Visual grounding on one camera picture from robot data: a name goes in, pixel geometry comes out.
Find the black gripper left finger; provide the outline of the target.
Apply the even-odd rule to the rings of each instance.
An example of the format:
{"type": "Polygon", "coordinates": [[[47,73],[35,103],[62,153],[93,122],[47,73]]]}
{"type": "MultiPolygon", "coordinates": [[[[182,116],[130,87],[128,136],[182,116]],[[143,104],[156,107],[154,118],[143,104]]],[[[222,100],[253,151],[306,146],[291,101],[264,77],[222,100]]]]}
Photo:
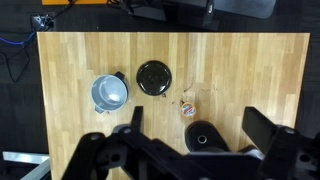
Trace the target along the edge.
{"type": "Polygon", "coordinates": [[[137,131],[141,131],[143,127],[143,107],[136,106],[131,119],[131,127],[137,131]]]}

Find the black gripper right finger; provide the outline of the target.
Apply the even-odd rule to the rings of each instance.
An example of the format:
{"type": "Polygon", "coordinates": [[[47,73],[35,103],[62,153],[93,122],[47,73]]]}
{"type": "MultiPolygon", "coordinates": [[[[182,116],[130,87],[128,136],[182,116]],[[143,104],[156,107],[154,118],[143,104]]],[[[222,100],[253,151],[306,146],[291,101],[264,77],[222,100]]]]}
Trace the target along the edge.
{"type": "Polygon", "coordinates": [[[255,107],[246,107],[242,129],[255,146],[265,154],[278,127],[255,107]]]}

